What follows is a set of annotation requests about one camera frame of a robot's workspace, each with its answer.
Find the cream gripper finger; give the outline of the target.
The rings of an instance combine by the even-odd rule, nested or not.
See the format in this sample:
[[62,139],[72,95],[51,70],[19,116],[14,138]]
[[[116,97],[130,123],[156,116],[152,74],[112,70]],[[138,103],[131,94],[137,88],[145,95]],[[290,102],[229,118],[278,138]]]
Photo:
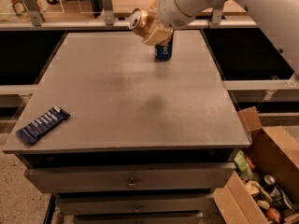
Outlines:
[[149,29],[149,34],[142,39],[142,42],[148,46],[155,46],[166,41],[172,33],[172,28],[166,27],[161,23],[154,23]]
[[155,16],[157,14],[158,2],[159,2],[159,0],[152,0],[149,3],[149,5],[147,7],[147,11],[151,16]]

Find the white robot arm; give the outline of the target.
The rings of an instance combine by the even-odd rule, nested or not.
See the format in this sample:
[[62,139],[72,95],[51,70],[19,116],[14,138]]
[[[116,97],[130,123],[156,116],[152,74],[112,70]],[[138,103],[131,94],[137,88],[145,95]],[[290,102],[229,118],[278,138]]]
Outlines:
[[157,0],[154,22],[143,42],[164,41],[172,29],[181,30],[200,12],[232,2],[255,23],[294,73],[299,73],[299,0]]

